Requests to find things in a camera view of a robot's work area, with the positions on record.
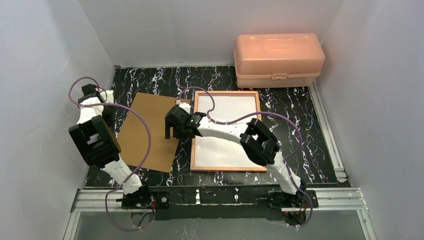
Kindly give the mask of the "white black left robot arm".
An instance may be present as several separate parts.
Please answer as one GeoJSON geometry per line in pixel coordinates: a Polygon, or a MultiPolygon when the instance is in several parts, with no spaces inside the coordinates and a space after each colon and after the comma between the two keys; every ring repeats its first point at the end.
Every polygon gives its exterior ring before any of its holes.
{"type": "Polygon", "coordinates": [[[114,124],[114,92],[104,91],[95,84],[82,88],[83,96],[78,99],[80,109],[76,125],[68,129],[76,148],[85,163],[107,173],[121,186],[123,206],[146,208],[153,202],[149,188],[121,158],[121,147],[111,131],[114,124]]]}

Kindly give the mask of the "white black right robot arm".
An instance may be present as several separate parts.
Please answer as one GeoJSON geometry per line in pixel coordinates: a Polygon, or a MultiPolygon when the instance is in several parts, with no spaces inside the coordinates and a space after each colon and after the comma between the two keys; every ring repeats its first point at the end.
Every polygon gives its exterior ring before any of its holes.
{"type": "Polygon", "coordinates": [[[240,123],[239,120],[220,122],[209,118],[206,113],[188,113],[175,105],[165,115],[165,138],[176,139],[213,137],[239,144],[248,159],[265,167],[279,184],[280,189],[270,190],[266,197],[271,208],[312,207],[313,201],[306,192],[306,184],[291,170],[283,157],[277,137],[255,118],[240,123]]]}

